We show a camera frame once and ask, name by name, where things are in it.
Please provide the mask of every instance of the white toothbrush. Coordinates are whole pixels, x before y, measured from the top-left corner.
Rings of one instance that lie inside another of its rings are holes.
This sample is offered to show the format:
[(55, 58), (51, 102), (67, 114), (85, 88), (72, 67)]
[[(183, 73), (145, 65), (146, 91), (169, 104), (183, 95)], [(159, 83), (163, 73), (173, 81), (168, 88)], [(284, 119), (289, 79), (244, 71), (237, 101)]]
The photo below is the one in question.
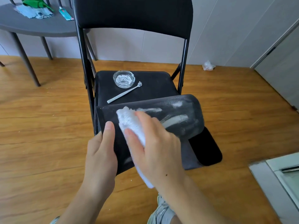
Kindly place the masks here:
[(140, 87), (140, 86), (142, 86), (142, 83), (141, 83), (141, 82), (139, 82), (138, 85), (135, 86), (134, 88), (129, 89), (129, 90), (127, 90), (127, 91), (125, 91), (125, 92), (123, 92), (123, 93), (121, 93), (121, 94), (115, 96), (114, 98), (111, 98), (110, 100), (107, 100), (107, 103), (110, 104), (112, 101), (115, 101), (116, 99), (122, 97), (123, 95), (126, 95), (127, 93), (131, 92), (132, 90), (134, 90), (134, 89), (136, 89), (137, 87)]

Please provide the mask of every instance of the black metal frame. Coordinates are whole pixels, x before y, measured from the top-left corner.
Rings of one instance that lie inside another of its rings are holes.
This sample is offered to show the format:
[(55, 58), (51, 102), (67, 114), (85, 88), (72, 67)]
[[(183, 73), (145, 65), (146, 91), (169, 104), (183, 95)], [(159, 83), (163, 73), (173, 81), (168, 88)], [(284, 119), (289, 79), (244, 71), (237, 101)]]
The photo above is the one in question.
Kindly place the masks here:
[[(76, 23), (76, 27), (77, 27), (77, 33), (78, 33), (81, 59), (82, 59), (82, 64), (83, 64), (84, 81), (85, 81), (85, 86), (86, 86), (86, 89), (87, 89), (87, 92), (88, 92), (90, 112), (91, 112), (91, 115), (92, 115), (92, 124), (94, 125), (95, 96), (94, 96), (94, 92), (92, 90), (92, 85), (95, 84), (95, 78), (94, 78), (94, 75), (92, 73), (91, 63), (89, 62), (89, 60), (87, 58), (87, 52), (86, 52), (87, 49), (86, 49), (86, 43), (85, 43), (85, 39), (84, 39), (83, 29), (80, 28), (77, 23)], [(182, 55), (182, 61), (178, 65), (177, 69), (174, 71), (174, 73), (171, 76), (171, 79), (174, 80), (175, 77), (180, 73), (179, 80), (178, 80), (178, 93), (179, 93), (179, 95), (181, 95), (181, 93), (182, 93), (182, 88), (183, 88), (183, 84), (184, 84), (184, 74), (185, 74), (185, 67), (186, 67), (186, 61), (187, 61), (188, 47), (189, 47), (189, 39), (185, 39), (184, 48), (183, 48), (183, 55)]]

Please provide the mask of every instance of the glass ashtray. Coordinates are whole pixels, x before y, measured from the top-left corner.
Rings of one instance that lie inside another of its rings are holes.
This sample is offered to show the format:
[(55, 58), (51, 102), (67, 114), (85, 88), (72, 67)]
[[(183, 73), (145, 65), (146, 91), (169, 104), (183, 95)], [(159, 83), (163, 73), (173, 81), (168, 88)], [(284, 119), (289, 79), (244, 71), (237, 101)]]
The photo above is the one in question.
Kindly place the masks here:
[(113, 75), (115, 84), (120, 88), (130, 88), (135, 82), (135, 76), (130, 71), (117, 71)]

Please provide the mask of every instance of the sneaker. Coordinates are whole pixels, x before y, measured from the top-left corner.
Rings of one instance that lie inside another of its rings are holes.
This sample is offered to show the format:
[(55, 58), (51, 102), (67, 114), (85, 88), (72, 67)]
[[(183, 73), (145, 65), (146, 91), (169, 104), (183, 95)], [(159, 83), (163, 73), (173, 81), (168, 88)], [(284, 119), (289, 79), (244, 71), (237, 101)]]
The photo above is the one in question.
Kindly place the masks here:
[(59, 217), (60, 216), (58, 216), (57, 218), (55, 218), (52, 222), (50, 222), (50, 224), (55, 224), (58, 221)]
[(151, 214), (147, 224), (170, 224), (171, 219), (175, 216), (174, 211), (170, 209), (160, 194), (157, 197), (157, 201), (158, 207), (154, 213)]

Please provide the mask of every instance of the floor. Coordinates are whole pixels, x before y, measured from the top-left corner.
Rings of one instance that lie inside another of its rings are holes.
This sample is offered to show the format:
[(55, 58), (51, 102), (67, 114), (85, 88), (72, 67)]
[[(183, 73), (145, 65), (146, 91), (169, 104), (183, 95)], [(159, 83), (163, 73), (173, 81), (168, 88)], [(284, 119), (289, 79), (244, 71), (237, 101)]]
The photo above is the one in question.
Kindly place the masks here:
[[(0, 56), (0, 223), (49, 223), (80, 187), (93, 136), (81, 60)], [(158, 70), (176, 64), (97, 61), (97, 70)], [(248, 165), (298, 151), (299, 114), (255, 71), (188, 65), (183, 94), (201, 103), (219, 164), (188, 171), (215, 208), (241, 223), (279, 223)], [(116, 177), (97, 223), (146, 223), (156, 208), (136, 169)]]

